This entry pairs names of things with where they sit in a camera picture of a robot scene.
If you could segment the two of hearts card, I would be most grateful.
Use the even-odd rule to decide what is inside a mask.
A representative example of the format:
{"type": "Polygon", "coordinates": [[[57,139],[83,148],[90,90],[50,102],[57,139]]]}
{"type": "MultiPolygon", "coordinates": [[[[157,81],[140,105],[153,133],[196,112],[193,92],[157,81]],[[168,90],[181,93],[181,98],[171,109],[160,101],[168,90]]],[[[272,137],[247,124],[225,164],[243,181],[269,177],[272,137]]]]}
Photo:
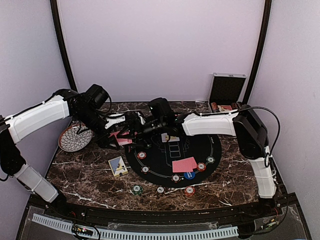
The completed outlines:
{"type": "Polygon", "coordinates": [[[169,142],[171,140],[171,136],[168,135],[167,133],[162,133],[161,134],[161,141],[163,143],[169,142]]]}

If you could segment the red 5 chips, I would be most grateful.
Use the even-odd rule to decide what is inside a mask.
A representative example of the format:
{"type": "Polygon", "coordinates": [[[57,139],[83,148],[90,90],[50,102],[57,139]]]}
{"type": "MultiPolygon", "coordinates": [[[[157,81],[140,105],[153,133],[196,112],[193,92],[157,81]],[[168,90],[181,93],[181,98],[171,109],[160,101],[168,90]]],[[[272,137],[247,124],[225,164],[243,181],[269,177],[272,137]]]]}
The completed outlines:
{"type": "Polygon", "coordinates": [[[199,163],[197,164],[197,170],[200,171],[200,172],[205,171],[206,168],[207,168],[207,166],[206,166],[206,164],[203,163],[203,162],[199,162],[199,163]]]}
{"type": "Polygon", "coordinates": [[[147,157],[147,154],[144,151],[140,151],[137,153],[137,158],[140,160],[145,159],[146,157],[147,157]]]}

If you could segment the red back card deck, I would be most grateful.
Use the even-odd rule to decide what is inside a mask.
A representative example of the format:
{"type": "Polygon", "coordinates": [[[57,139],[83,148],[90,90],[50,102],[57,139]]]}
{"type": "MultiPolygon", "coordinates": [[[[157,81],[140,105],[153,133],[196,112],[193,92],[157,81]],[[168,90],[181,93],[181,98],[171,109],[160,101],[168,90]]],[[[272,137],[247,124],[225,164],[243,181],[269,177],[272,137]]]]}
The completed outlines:
{"type": "Polygon", "coordinates": [[[129,145],[129,144],[132,144],[133,143],[133,140],[132,139],[128,139],[128,138],[118,138],[117,137],[117,134],[119,133],[119,131],[115,131],[115,132],[112,132],[110,135],[111,136],[115,136],[115,139],[118,143],[119,146],[124,146],[124,145],[129,145]]]}

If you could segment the dealt card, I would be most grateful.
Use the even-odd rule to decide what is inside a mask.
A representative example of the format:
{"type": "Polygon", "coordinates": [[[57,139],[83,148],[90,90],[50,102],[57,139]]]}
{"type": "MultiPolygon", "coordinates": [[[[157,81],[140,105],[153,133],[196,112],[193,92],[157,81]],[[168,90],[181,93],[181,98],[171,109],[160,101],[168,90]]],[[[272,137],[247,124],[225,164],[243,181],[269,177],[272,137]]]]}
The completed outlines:
{"type": "Polygon", "coordinates": [[[172,172],[173,173],[186,173],[192,172],[198,166],[194,157],[188,157],[180,160],[175,160],[172,162],[172,172]]]}

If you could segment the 100 chips mat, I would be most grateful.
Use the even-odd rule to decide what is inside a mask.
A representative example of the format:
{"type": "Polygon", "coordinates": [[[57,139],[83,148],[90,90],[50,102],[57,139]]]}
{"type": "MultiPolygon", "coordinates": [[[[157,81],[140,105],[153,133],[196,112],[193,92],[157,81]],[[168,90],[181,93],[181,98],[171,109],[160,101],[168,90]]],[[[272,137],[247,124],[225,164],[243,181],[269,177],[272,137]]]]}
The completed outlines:
{"type": "Polygon", "coordinates": [[[150,171],[150,168],[148,166],[143,166],[141,168],[141,172],[144,173],[144,174],[147,174],[149,171],[150,171]]]}

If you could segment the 100 chips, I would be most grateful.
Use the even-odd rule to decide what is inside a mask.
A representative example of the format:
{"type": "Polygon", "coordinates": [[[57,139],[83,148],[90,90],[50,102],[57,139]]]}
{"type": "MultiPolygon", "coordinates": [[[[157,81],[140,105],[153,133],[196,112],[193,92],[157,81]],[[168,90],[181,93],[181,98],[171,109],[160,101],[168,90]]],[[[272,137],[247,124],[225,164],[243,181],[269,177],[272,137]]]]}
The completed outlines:
{"type": "Polygon", "coordinates": [[[178,183],[178,182],[181,180],[181,178],[180,178],[179,175],[175,174],[175,175],[172,175],[172,176],[171,176],[171,180],[172,180],[174,183],[178,183]]]}

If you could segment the green chips mat edge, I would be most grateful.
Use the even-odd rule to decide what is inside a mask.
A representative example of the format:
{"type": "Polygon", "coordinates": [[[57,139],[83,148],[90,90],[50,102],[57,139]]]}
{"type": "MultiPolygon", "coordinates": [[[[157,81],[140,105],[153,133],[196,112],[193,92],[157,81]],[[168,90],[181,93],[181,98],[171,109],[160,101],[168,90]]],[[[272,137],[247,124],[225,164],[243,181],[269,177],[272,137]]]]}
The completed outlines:
{"type": "Polygon", "coordinates": [[[213,156],[208,156],[206,160],[210,164],[213,164],[215,162],[215,158],[213,156]]]}

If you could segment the black orange 100 chip stack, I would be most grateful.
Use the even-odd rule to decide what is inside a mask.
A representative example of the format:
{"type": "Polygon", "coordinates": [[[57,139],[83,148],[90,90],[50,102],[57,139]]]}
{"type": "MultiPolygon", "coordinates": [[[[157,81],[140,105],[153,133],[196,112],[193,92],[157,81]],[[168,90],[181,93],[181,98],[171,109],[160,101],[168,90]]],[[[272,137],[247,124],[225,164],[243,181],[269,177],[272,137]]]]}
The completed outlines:
{"type": "Polygon", "coordinates": [[[157,195],[163,195],[165,193],[166,189],[163,186],[158,186],[156,188],[156,194],[157,195]]]}

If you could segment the green chip stack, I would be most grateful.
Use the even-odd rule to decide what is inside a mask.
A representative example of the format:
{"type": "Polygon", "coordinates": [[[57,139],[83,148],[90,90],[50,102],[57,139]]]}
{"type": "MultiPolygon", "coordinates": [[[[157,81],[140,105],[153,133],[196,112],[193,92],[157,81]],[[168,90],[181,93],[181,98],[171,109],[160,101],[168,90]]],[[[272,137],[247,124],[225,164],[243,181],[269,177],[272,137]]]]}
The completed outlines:
{"type": "Polygon", "coordinates": [[[143,187],[141,185],[134,185],[132,188],[131,188],[131,191],[132,191],[132,194],[135,195],[135,196],[141,196],[142,193],[143,193],[143,187]]]}

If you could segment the red 5 chip stack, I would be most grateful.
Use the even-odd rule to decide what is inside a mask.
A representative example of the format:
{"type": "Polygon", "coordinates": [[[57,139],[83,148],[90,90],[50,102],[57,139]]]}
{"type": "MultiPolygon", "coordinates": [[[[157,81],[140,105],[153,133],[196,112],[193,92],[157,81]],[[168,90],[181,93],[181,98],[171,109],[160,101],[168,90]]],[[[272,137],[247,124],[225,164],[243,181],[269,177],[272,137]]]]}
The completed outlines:
{"type": "Polygon", "coordinates": [[[187,186],[185,189],[184,189],[184,194],[187,196],[187,197],[192,197],[194,194],[195,194],[196,190],[193,186],[187,186]]]}

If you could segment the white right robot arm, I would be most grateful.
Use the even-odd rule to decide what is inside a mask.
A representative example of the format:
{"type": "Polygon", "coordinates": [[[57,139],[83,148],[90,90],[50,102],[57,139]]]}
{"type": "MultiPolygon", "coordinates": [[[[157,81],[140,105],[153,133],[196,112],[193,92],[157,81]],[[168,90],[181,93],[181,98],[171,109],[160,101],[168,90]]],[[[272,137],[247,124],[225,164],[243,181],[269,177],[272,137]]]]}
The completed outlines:
{"type": "Polygon", "coordinates": [[[263,199],[255,205],[255,213],[266,217],[274,210],[272,149],[267,128],[252,107],[243,105],[238,110],[220,113],[175,113],[163,97],[150,101],[148,107],[151,116],[145,123],[128,125],[132,144],[125,147],[125,157],[135,173],[152,184],[184,188],[192,195],[194,185],[211,176],[219,166],[219,137],[236,137],[263,199]]]}

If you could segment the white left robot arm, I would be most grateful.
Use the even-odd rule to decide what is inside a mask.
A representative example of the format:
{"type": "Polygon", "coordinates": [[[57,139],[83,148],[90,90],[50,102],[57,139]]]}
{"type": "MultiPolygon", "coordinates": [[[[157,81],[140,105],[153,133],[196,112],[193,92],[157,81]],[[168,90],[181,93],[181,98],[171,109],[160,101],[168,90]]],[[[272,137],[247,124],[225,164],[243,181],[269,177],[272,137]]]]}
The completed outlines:
{"type": "Polygon", "coordinates": [[[48,100],[0,119],[0,168],[51,203],[51,210],[60,218],[69,216],[70,206],[61,199],[63,194],[26,162],[17,143],[53,122],[74,117],[94,132],[100,148],[111,148],[117,141],[110,135],[110,128],[124,122],[125,115],[104,116],[98,112],[108,97],[108,93],[96,84],[83,93],[60,89],[48,100]]]}

